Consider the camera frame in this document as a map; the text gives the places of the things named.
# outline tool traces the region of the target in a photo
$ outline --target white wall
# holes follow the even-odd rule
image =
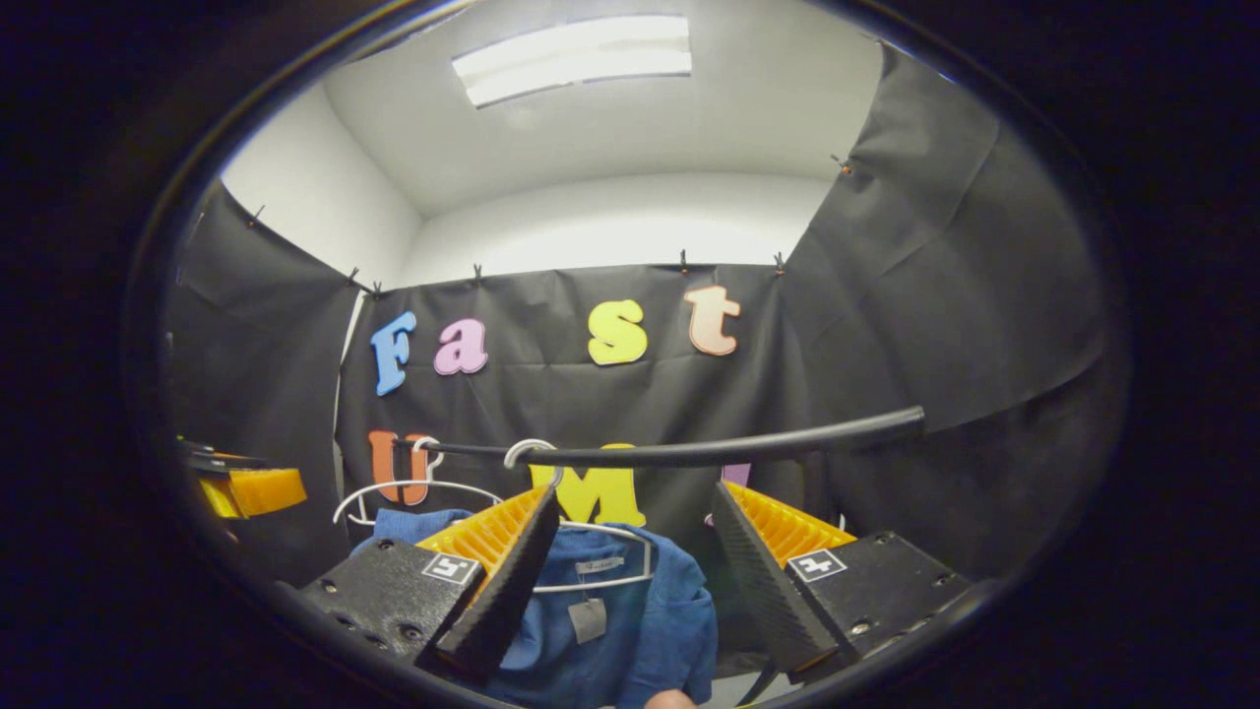
[[[355,280],[403,285],[422,219],[341,125],[324,84],[262,127],[223,171],[228,191],[276,233]]]
[[[483,275],[611,266],[774,263],[786,257],[832,183],[680,173],[609,178],[517,193],[421,228],[399,286]]]

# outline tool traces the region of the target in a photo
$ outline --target fluorescent light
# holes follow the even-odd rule
[[[633,15],[549,28],[451,60],[478,107],[582,81],[688,76],[687,18]]]

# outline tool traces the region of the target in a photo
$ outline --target clothing tag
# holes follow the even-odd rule
[[[577,564],[573,564],[573,568],[577,569],[577,576],[582,577],[586,574],[616,569],[625,563],[625,557],[610,557],[607,559],[596,559],[595,562],[578,562]]]
[[[577,644],[595,640],[609,630],[609,616],[604,610],[602,598],[591,598],[568,607],[568,618],[573,621],[573,635]]]

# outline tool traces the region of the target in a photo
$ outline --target clothes hanger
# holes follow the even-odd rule
[[[412,445],[412,448],[411,448],[412,453],[425,452],[425,455],[427,456],[428,451],[425,450],[425,448],[421,448],[421,446],[425,445],[425,443],[441,443],[441,442],[437,441],[433,437],[420,438],[420,440],[417,440]],[[530,451],[530,450],[534,450],[534,448],[547,448],[547,450],[551,450],[551,451],[556,450],[554,446],[547,443],[546,441],[537,440],[537,438],[527,438],[527,440],[524,440],[522,442],[515,443],[512,448],[508,450],[508,455],[504,456],[504,458],[503,458],[504,467],[508,468],[509,471],[513,470],[513,468],[515,468],[515,466],[517,466],[517,458],[522,453],[524,453],[525,451]],[[359,501],[359,515],[360,516],[355,518],[354,515],[346,513],[346,519],[350,520],[352,523],[355,523],[355,524],[359,524],[359,525],[374,526],[375,521],[368,519],[368,510],[367,510],[365,504],[363,502],[363,496],[367,495],[367,494],[369,494],[369,492],[372,492],[372,491],[374,491],[374,490],[384,490],[384,489],[388,489],[388,487],[399,487],[399,486],[408,486],[408,485],[431,485],[431,486],[435,486],[435,487],[450,487],[450,489],[455,489],[455,490],[464,490],[464,491],[467,491],[467,492],[475,492],[478,495],[484,495],[485,497],[489,497],[493,501],[491,502],[493,505],[499,505],[499,504],[503,502],[503,500],[500,497],[498,497],[496,495],[494,495],[494,494],[491,494],[489,491],[481,490],[480,487],[472,487],[470,485],[461,485],[461,484],[444,482],[444,481],[435,481],[435,480],[432,480],[433,479],[433,468],[436,468],[437,466],[440,466],[442,463],[444,458],[445,458],[445,455],[444,453],[438,453],[437,458],[435,458],[432,463],[427,463],[425,466],[425,480],[420,480],[420,481],[383,482],[383,484],[377,484],[377,485],[369,485],[367,487],[360,487],[359,490],[357,490],[353,494],[350,494],[349,497],[346,497],[345,500],[343,500],[340,505],[336,506],[336,510],[333,513],[333,524],[335,525],[340,520],[341,513],[345,511],[345,509],[349,508],[349,505],[352,502],[354,502],[355,500],[358,500]],[[559,481],[563,479],[563,476],[564,476],[564,468],[561,467],[561,466],[556,466],[556,472],[552,476],[552,480],[551,480],[549,485],[552,487],[558,487],[559,486]],[[615,586],[625,586],[625,584],[644,582],[644,581],[648,581],[648,579],[650,579],[653,577],[654,572],[651,569],[651,549],[655,545],[650,540],[648,540],[645,538],[641,538],[641,536],[639,536],[639,535],[636,535],[636,534],[634,534],[631,531],[626,531],[626,530],[617,529],[617,528],[610,528],[610,526],[605,526],[605,525],[588,525],[586,523],[571,523],[568,520],[561,520],[559,526],[562,526],[562,528],[570,528],[570,529],[593,530],[593,531],[604,533],[604,534],[612,535],[612,536],[625,538],[625,539],[629,539],[629,540],[638,542],[638,543],[643,544],[643,573],[639,574],[639,576],[636,576],[636,577],[630,577],[630,578],[625,578],[625,579],[607,581],[607,582],[590,582],[590,583],[568,584],[568,586],[539,586],[539,587],[534,587],[534,593],[563,593],[563,592],[567,592],[567,591],[587,591],[587,589],[592,589],[592,588],[609,588],[609,587],[615,587]]]
[[[426,436],[426,437],[416,441],[416,443],[411,447],[412,453],[420,453],[421,451],[423,451],[425,455],[427,456],[428,451],[425,451],[423,448],[420,447],[422,443],[441,443],[441,442],[437,441],[436,438],[431,437],[431,436]],[[425,480],[422,480],[422,481],[383,482],[383,484],[377,484],[377,485],[369,485],[367,487],[360,487],[359,490],[354,491],[349,497],[346,497],[345,500],[343,500],[340,505],[336,506],[336,510],[333,511],[333,524],[335,525],[338,523],[338,520],[340,520],[341,513],[350,505],[350,502],[354,502],[355,500],[358,500],[359,501],[359,516],[355,518],[354,515],[352,515],[352,514],[348,513],[345,515],[346,519],[350,520],[354,524],[358,524],[358,525],[374,526],[377,523],[374,520],[369,520],[368,519],[368,508],[363,502],[363,496],[367,495],[367,494],[369,494],[369,492],[372,492],[372,491],[374,491],[374,490],[384,490],[384,489],[388,489],[388,487],[401,487],[401,486],[408,486],[408,485],[431,485],[433,487],[450,487],[450,489],[455,489],[455,490],[464,490],[464,491],[467,491],[467,492],[475,492],[478,495],[484,495],[484,496],[489,497],[493,501],[493,505],[498,505],[498,504],[503,502],[503,500],[499,496],[496,496],[496,495],[494,495],[491,492],[488,492],[485,490],[481,490],[480,487],[472,487],[470,485],[460,485],[457,482],[435,481],[433,480],[433,468],[441,466],[444,458],[446,458],[446,455],[445,453],[438,453],[437,458],[435,458],[433,462],[427,463],[425,466]]]
[[[509,470],[509,471],[514,470],[517,467],[517,458],[522,453],[524,453],[525,451],[530,451],[530,450],[534,450],[534,448],[546,448],[548,451],[556,451],[556,447],[552,446],[552,445],[549,445],[549,443],[547,443],[546,441],[542,441],[539,438],[527,438],[524,441],[517,442],[515,445],[512,446],[512,448],[508,448],[508,455],[503,457],[503,467],[507,468],[507,470]],[[554,474],[552,475],[551,486],[552,487],[558,487],[559,486],[559,481],[563,477],[564,477],[564,468],[561,467],[561,466],[556,466],[554,467]],[[610,587],[614,587],[614,586],[626,586],[626,584],[631,584],[631,583],[644,582],[644,581],[648,581],[648,579],[650,579],[653,577],[654,572],[651,569],[651,548],[654,545],[648,539],[641,538],[641,536],[639,536],[639,535],[636,535],[636,534],[634,534],[631,531],[626,531],[626,530],[617,529],[617,528],[609,528],[609,526],[605,526],[605,525],[588,525],[586,523],[571,523],[568,520],[561,520],[559,526],[568,528],[568,529],[580,529],[580,530],[595,530],[595,531],[598,531],[598,533],[604,533],[604,534],[612,535],[612,536],[625,538],[625,539],[629,539],[629,540],[638,542],[638,543],[643,544],[643,573],[639,574],[638,577],[630,577],[630,578],[625,578],[625,579],[614,579],[614,581],[607,581],[607,582],[587,582],[587,583],[576,583],[576,584],[566,584],[566,586],[536,586],[534,587],[534,593],[564,593],[564,592],[568,592],[568,591],[587,591],[587,589],[592,589],[592,588],[610,588]]]

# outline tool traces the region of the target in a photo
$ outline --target foam letter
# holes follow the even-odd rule
[[[738,317],[740,303],[726,298],[726,288],[711,285],[688,290],[683,300],[694,305],[692,324],[688,327],[692,344],[706,354],[717,354],[718,358],[735,351],[737,344],[735,337],[722,334],[722,317],[724,315]]]
[[[377,397],[384,397],[402,387],[407,375],[398,369],[411,356],[404,331],[416,329],[416,315],[407,310],[394,321],[372,335],[372,348],[377,350]]]
[[[622,365],[643,358],[648,350],[648,332],[635,322],[643,321],[643,307],[634,300],[609,300],[591,310],[586,325],[595,335],[586,343],[596,365]]]
[[[737,486],[748,487],[748,471],[752,470],[752,463],[733,463],[731,466],[722,466],[722,480],[731,481]],[[713,515],[704,515],[704,524],[713,526]]]
[[[433,358],[433,369],[444,378],[455,373],[471,375],[480,372],[490,359],[485,353],[485,324],[481,320],[455,320],[446,325],[437,339],[442,348]]]
[[[372,446],[372,482],[394,482],[398,479],[394,477],[393,472],[393,442],[398,437],[393,432],[387,431],[374,431],[368,434],[368,445]],[[415,442],[422,438],[421,434],[413,433],[407,437],[407,441]],[[428,455],[426,451],[420,453],[411,452],[411,479],[413,481],[422,481],[428,477],[428,472],[425,470],[428,466]],[[427,485],[408,485],[401,487],[383,487],[378,490],[386,500],[391,502],[398,502],[398,491],[402,490],[402,500],[404,505],[420,505],[428,497]]]
[[[610,443],[604,448],[634,448],[629,443]],[[551,466],[529,466],[529,477],[534,487],[551,485],[556,470]],[[600,514],[595,524],[622,523],[641,528],[648,518],[639,511],[634,495],[633,468],[590,468],[585,477],[577,477],[573,468],[564,468],[556,497],[564,515],[575,523],[591,521],[595,504],[600,504]]]

